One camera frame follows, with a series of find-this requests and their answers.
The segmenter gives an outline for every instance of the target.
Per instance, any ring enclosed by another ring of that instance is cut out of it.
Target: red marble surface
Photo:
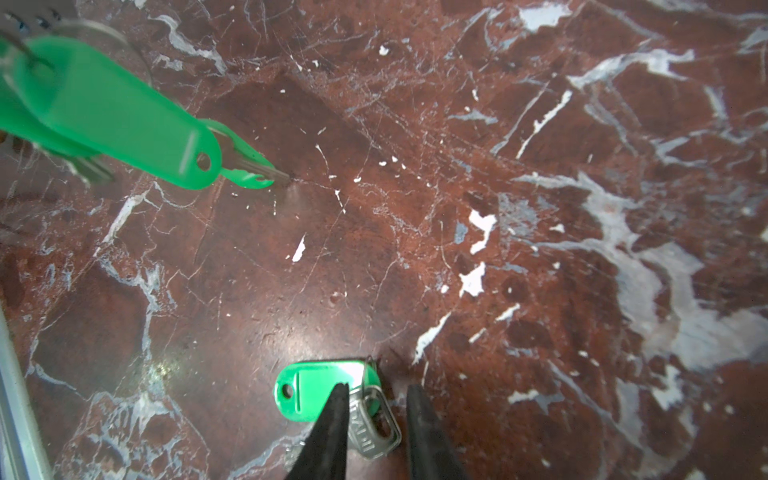
[[[764,2],[78,7],[296,181],[4,154],[0,286],[60,478],[282,478],[307,429],[277,373],[368,355],[473,478],[764,478]]]

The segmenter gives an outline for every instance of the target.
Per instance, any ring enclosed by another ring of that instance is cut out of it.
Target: marble crack
[[[157,20],[159,22],[163,22],[165,25],[168,25],[168,28],[170,28],[170,33],[168,34],[168,41],[170,42],[171,45],[173,45],[174,48],[176,48],[179,51],[182,51],[183,53],[186,53],[187,55],[192,55],[194,57],[202,57],[208,60],[212,60],[216,65],[216,69],[219,71],[220,74],[227,73],[227,66],[224,64],[224,60],[221,58],[221,55],[219,55],[219,52],[216,51],[215,44],[214,44],[214,48],[210,50],[203,50],[201,48],[196,48],[182,34],[180,34],[177,31],[177,29],[179,28],[179,22],[177,22],[173,18],[169,17],[168,15],[160,15],[157,17],[149,17],[149,19]]]

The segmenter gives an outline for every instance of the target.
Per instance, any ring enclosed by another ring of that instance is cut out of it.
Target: key blade
[[[229,135],[211,127],[209,127],[209,130],[219,142],[222,168],[226,168],[227,170],[244,170],[250,174],[260,175],[266,180],[272,180],[276,184],[290,183],[291,177],[289,174],[252,161],[237,151],[234,142]]]
[[[261,175],[267,180],[274,180],[274,182],[278,184],[288,184],[291,181],[290,175],[285,172],[250,161],[240,154],[238,154],[238,157],[237,167],[241,170],[245,170],[251,174]]]

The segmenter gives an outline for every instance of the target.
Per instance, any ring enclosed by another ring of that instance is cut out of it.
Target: metal key
[[[389,436],[382,437],[376,429],[376,424],[368,414],[366,400],[378,400],[381,413],[389,427]],[[402,440],[400,427],[389,408],[384,392],[375,385],[369,385],[365,391],[355,389],[349,393],[349,431],[347,432],[349,446],[360,455],[373,460],[387,455],[394,450]]]

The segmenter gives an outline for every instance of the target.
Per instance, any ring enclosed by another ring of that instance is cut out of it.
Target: key tag hole
[[[283,397],[285,397],[286,400],[290,400],[293,398],[293,387],[285,384],[283,385],[283,388],[280,389],[280,391],[283,393]]]
[[[210,170],[210,157],[208,157],[208,154],[205,152],[200,152],[197,155],[197,166],[204,172]]]

